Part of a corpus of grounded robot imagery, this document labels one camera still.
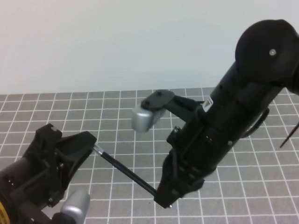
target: white wall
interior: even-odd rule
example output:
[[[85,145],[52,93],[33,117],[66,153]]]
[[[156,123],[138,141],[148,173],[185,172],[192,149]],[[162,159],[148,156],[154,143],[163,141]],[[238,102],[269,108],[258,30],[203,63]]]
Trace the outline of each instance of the white wall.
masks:
[[[0,0],[0,93],[215,86],[263,19],[297,0]]]

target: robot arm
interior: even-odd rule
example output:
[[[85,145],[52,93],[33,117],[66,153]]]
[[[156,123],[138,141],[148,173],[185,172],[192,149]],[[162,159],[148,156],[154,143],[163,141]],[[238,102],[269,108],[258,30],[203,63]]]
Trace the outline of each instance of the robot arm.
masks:
[[[200,189],[255,120],[261,114],[257,124],[265,119],[268,105],[282,88],[299,93],[298,64],[294,28],[284,20],[261,21],[241,36],[235,62],[203,104],[169,91],[156,91],[142,101],[134,110],[136,131],[148,130],[165,109],[186,121],[167,138],[172,149],[163,164],[155,201],[166,208]]]

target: black cable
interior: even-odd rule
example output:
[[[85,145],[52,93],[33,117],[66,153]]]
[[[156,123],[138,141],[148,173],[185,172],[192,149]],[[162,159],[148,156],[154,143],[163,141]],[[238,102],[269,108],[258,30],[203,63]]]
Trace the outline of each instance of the black cable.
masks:
[[[288,137],[286,137],[286,139],[284,140],[283,143],[281,143],[280,147],[284,146],[284,144],[290,139],[290,137],[292,137],[292,135],[295,133],[295,131],[297,131],[297,129],[299,128],[299,123],[294,127],[294,129],[290,132],[290,134],[288,135]]]
[[[269,108],[267,108],[262,113],[262,115],[257,120],[257,122],[241,138],[243,139],[243,138],[246,138],[246,137],[250,136],[251,134],[253,134],[253,132],[255,132],[260,127],[260,125],[266,120],[266,118],[269,114],[269,111],[270,111]]]

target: grid mat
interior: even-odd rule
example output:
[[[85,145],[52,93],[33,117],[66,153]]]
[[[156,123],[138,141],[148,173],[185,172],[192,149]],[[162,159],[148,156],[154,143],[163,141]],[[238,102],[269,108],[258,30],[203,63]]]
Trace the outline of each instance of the grid mat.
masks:
[[[175,89],[206,99],[213,88]],[[170,145],[184,123],[166,113],[146,134],[131,130],[131,108],[148,91],[106,91],[0,96],[0,169],[21,157],[35,130],[52,123],[64,136],[90,131],[98,144],[155,188]],[[75,174],[64,200],[85,189],[91,195],[86,224],[298,224],[299,132],[279,145],[298,122],[299,97],[284,89],[264,124],[240,140],[206,178],[204,187],[162,209],[152,196],[100,156],[92,154]],[[46,208],[52,216],[59,211]]]

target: metal rod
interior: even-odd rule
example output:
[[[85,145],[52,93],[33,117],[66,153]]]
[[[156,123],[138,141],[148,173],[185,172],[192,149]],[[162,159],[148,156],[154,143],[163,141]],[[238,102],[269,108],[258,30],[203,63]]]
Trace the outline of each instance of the metal rod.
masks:
[[[147,192],[149,192],[151,195],[155,196],[157,190],[154,189],[152,186],[150,186],[148,183],[146,183],[142,178],[137,176],[134,172],[132,172],[129,168],[124,166],[122,163],[117,161],[115,158],[110,156],[108,153],[106,153],[100,146],[95,145],[93,150],[100,155],[103,159],[105,159],[107,162],[112,164],[115,168],[117,168],[119,171],[121,171],[124,175],[126,175],[131,180],[135,181],[139,186],[141,186],[143,189],[145,189]]]

